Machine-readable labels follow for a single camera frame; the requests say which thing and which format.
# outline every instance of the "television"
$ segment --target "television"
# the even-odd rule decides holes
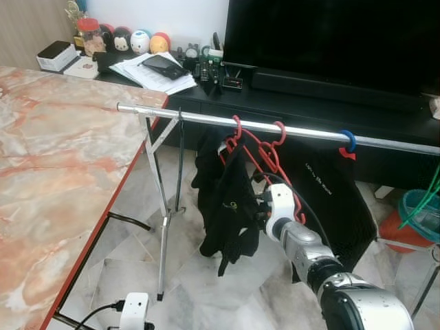
[[[440,0],[230,0],[223,59],[419,96],[439,81]]]

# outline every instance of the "metal rail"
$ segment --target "metal rail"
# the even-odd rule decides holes
[[[148,117],[159,116],[163,118],[175,119],[179,118],[179,112],[168,109],[158,109],[151,107],[144,107],[141,105],[132,104],[119,104],[117,105],[118,111],[137,113],[146,115]],[[201,124],[215,124],[225,127],[236,127],[237,123],[232,118],[216,117],[213,115],[202,115],[199,113],[181,112],[182,120],[189,122],[198,122]],[[249,122],[247,120],[241,121],[241,126],[245,129],[253,131],[262,131],[268,133],[280,133],[281,130],[278,126],[273,124],[266,124],[262,122]],[[326,131],[318,131],[315,129],[301,129],[298,127],[286,126],[287,135],[300,136],[304,138],[313,138],[321,140],[331,140],[336,142],[350,142],[350,139],[341,133],[332,133]],[[406,151],[410,153],[421,153],[426,155],[440,155],[439,146],[428,146],[425,144],[413,144],[394,140],[376,139],[374,137],[356,136],[356,144],[362,146],[371,146],[374,148],[391,149],[397,151]]]

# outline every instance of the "black clothing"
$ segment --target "black clothing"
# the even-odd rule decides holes
[[[223,166],[217,149],[224,137],[224,132],[208,129],[201,138],[195,161],[197,175],[191,184],[199,189],[198,207],[206,231],[200,253],[212,256],[221,251],[219,276],[240,255],[254,255],[259,244],[258,204],[245,168],[243,145],[234,149]]]

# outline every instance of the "power cord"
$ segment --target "power cord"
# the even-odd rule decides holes
[[[80,330],[81,327],[88,321],[88,319],[90,319],[93,315],[95,315],[96,313],[98,313],[99,311],[103,311],[104,309],[109,309],[109,308],[113,308],[116,311],[121,312],[122,309],[124,308],[124,304],[125,304],[125,300],[119,300],[117,302],[115,302],[114,304],[108,304],[108,305],[104,305],[101,306],[97,309],[95,309],[94,311],[92,311],[89,315],[87,315],[84,320],[82,320],[75,328],[75,330]]]
[[[300,199],[301,203],[303,204],[303,206],[306,207],[306,209],[308,209],[309,213],[312,215],[312,217],[315,219],[316,224],[318,225],[321,233],[322,233],[322,238],[324,241],[324,244],[327,245],[329,248],[331,248],[330,245],[330,240],[327,237],[327,235],[325,234],[324,228],[321,224],[321,221],[319,221],[318,216],[316,215],[316,213],[313,211],[313,209],[310,207],[310,205],[305,201],[305,199],[303,198],[303,196],[301,196],[298,191],[291,185],[289,184],[289,182],[287,182],[286,180],[284,180],[282,177],[280,177],[279,175],[276,175],[274,173],[270,173],[270,172],[258,172],[253,174],[253,176],[250,177],[251,180],[255,179],[256,177],[271,177],[273,179],[277,179],[279,182],[284,183],[286,186],[288,186],[290,188],[290,190],[292,192],[294,192],[296,194],[296,196],[298,196],[298,198]]]

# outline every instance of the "orange container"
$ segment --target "orange container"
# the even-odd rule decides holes
[[[413,230],[409,225],[406,225],[401,230],[398,229],[402,220],[400,219],[399,212],[394,210],[390,216],[382,222],[379,227],[379,234],[383,239],[389,239],[391,241],[398,241],[406,244],[421,246],[426,248],[432,245],[431,241],[423,238],[418,232]],[[401,253],[414,252],[414,250],[406,249],[404,247],[399,247],[391,244],[387,246],[394,251]]]

